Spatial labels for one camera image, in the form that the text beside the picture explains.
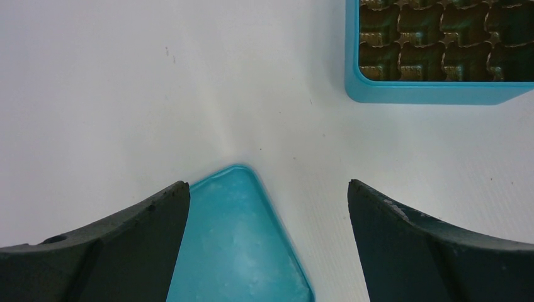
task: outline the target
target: white surface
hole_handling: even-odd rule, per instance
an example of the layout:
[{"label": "white surface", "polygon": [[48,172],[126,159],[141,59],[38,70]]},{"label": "white surface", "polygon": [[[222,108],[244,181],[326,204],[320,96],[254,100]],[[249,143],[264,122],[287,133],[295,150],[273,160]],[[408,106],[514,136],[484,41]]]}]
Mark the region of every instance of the white surface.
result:
[{"label": "white surface", "polygon": [[259,172],[317,301],[368,300],[352,178],[534,242],[534,94],[490,107],[351,101],[343,0],[3,1],[0,41],[2,246],[235,162]]}]

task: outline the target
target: teal tray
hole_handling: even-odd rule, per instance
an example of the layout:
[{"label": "teal tray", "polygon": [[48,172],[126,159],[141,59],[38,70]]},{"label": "teal tray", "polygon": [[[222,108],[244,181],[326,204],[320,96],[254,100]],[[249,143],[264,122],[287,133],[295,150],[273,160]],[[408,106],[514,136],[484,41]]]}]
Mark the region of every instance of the teal tray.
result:
[{"label": "teal tray", "polygon": [[191,187],[172,301],[314,301],[263,187],[243,165]]}]

